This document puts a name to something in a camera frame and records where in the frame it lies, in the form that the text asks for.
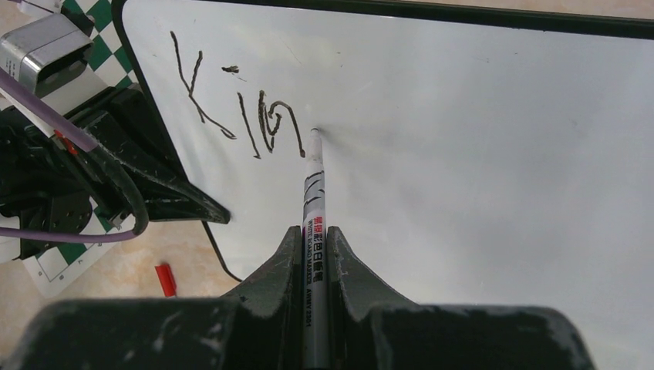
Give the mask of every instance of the red marker cap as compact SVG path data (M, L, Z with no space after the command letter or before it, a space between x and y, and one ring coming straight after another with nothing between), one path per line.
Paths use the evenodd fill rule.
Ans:
M157 276L161 283L161 289L163 289L164 292L163 295L166 297L175 297L177 295L177 285L173 278L173 271L170 270L170 265L160 264L159 266L155 266L154 270L157 271Z
M75 146L70 142L70 140L66 139L66 137L63 136L63 134L58 130L55 130L55 135L61 139L63 145L66 147L69 153L71 153L73 156L77 155L77 149L75 149Z

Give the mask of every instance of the black marker writing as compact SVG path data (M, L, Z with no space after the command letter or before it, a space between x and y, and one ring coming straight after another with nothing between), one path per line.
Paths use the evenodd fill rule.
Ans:
M209 117L208 114L206 114L202 108L200 107L200 104L197 103L195 98L193 97L193 91L195 89L195 80L197 78L197 72L200 69L200 64L202 63L202 50L200 50L197 53L197 61L195 62L195 68L193 69L193 78L190 81L190 86L188 85L188 82L184 78L184 73L182 72L182 62L180 58L180 47L179 44L177 43L177 37L175 36L175 32L170 31L170 37L173 39L173 44L175 46L175 56L177 57L177 71L180 74L180 78L182 82L184 83L184 86L186 87L186 90L188 91L188 98L193 102L195 105L195 108L197 109L197 114L200 116L200 121L204 123L204 119L206 118L209 122L213 123L214 125L220 127L221 132L225 137L227 137L230 140L236 139L236 136L225 126L221 125L218 123L215 119L212 119Z
M238 73L238 66L222 67L223 72Z
M248 129L248 134L250 135L250 140L252 141L252 147L255 149L255 153L256 153L255 158L261 159L261 156L259 155L259 150L257 149L257 144L250 130L250 123L248 122L248 117L245 114L243 96L239 92L237 92L237 94L238 94L238 102L239 104L241 104L241 115L243 116L245 127ZM281 114L275 113L275 107L283 106L288 110L288 114L291 117L291 121L293 122L293 127L295 128L295 135L298 138L298 148L300 151L300 156L304 158L305 151L304 149L302 149L302 137L300 136L298 121L295 118L295 114L293 113L293 108L291 108L288 104L282 102L281 100L278 100L270 105L270 110L267 110L264 98L265 98L265 92L263 90L259 91L259 101L258 101L258 111L257 111L259 130L261 131L261 136L263 136L264 138L266 149L268 149L268 152L272 153L273 149L275 148L275 135L279 131L279 126L281 125L281 118L282 118ZM271 128L270 119L273 118L273 113L275 114L275 126L274 128Z
M257 149L257 143L255 142L255 138L252 136L252 131L250 130L250 123L248 123L248 116L245 115L245 106L243 105L243 96L241 95L240 92L236 93L238 95L238 104L241 106L241 115L243 116L243 120L245 121L245 128L248 129L248 135L250 135L250 141L252 142L252 147L255 148L255 158L260 160L261 155L259 154L259 150Z

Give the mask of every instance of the black cable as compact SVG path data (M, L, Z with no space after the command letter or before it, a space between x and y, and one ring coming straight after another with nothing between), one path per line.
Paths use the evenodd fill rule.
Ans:
M125 140L128 135L109 112L100 110L88 118L90 123L84 128L100 146L102 146L119 163L130 171L146 179L160 183L204 206L209 211L212 221L226 224L230 220L229 211L213 198L210 198L190 183L185 183L169 168L162 166L153 157L147 155L132 140Z
M207 236L209 237L209 241L211 242L211 246L214 249L214 252L216 252L216 255L218 256L218 260L221 262L221 266L223 267L223 270L227 273L227 275L231 276L234 280L238 281L239 283L242 282L243 280L237 277L236 275L232 274L231 271L229 271L229 268L227 267L227 264L224 261L223 255L221 253L221 250L218 249L218 244L216 244L216 240L214 239L214 235L211 233L211 229L209 228L209 223L207 221L202 221L202 226L204 227L204 231L207 232Z
M113 180L113 183L123 192L123 197L130 205L132 215L135 219L132 232L134 235L141 235L150 222L150 216L147 214L145 200L143 200L143 195L139 191L137 185L134 183L130 175L127 174L123 166L101 146L98 146L86 154L98 163L102 171L104 171L104 173Z

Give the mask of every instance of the whiteboard frame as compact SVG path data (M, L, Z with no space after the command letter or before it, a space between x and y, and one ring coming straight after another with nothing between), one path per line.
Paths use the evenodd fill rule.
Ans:
M123 7L129 0L112 2L113 24L125 49L134 73L146 97L147 104L153 111L157 126L163 132L167 151L173 154L174 168L187 180L177 150L168 134L163 118L159 113L153 95L145 82L143 70L127 37L123 24ZM654 21L637 18L603 17L596 15L572 15L551 12L519 11L500 8L481 8L464 5L442 5L425 2L393 2L383 0L194 0L242 5L259 5L283 8L296 8L316 11L342 12L365 15L388 16L405 19L422 19L436 22L456 22L471 25L489 25L512 29L530 29L537 31L562 32L581 35L600 35L626 39L654 40ZM231 273L215 242L208 222L202 221L207 236L218 260L225 272L237 281L241 279Z

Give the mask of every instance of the whiteboard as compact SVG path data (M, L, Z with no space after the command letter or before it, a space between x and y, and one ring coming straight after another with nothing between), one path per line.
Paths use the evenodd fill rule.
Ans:
M327 224L399 292L550 306L599 368L654 368L653 41L180 0L122 14L186 174L232 212L211 231L237 276L302 221L305 161L280 106L266 149L264 91L301 138L322 130ZM201 122L171 31L189 86L202 51L193 97L227 131Z

